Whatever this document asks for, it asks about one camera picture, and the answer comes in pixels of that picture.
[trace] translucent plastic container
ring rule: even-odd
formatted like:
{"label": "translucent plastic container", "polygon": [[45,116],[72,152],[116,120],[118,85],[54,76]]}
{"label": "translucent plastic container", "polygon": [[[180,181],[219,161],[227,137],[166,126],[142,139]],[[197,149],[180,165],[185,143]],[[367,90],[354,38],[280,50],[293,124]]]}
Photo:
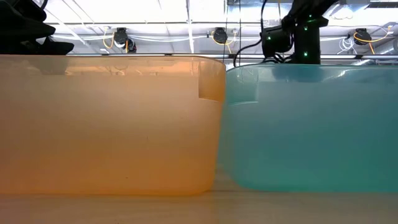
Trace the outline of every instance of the translucent plastic container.
{"label": "translucent plastic container", "polygon": [[398,191],[398,68],[227,71],[220,162],[243,187]]}
{"label": "translucent plastic container", "polygon": [[225,66],[200,57],[0,56],[0,194],[208,190]]}

